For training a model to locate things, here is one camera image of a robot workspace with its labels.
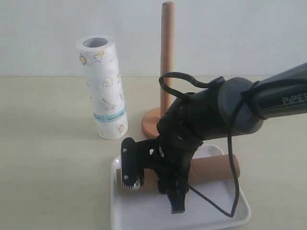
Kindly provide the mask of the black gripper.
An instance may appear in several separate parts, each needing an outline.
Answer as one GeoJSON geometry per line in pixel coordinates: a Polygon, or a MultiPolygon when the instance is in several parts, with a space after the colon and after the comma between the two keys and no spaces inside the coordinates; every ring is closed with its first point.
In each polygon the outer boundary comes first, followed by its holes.
{"type": "Polygon", "coordinates": [[[202,102],[174,102],[157,124],[159,136],[137,143],[139,185],[144,185],[144,170],[153,170],[172,214],[185,212],[190,162],[203,141],[202,122],[202,102]]]}

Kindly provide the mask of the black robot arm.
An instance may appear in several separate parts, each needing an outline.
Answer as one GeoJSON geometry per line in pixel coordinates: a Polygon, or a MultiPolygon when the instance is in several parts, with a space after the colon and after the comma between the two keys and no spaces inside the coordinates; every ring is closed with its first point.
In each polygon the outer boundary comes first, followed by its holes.
{"type": "Polygon", "coordinates": [[[232,137],[253,134],[270,118],[307,111],[307,66],[299,65],[264,80],[251,82],[218,77],[204,83],[191,75],[170,72],[159,78],[162,89],[175,96],[158,121],[153,140],[158,189],[165,194],[172,214],[185,211],[191,160],[205,140],[226,138],[235,185],[233,217],[239,199],[232,137]]]}

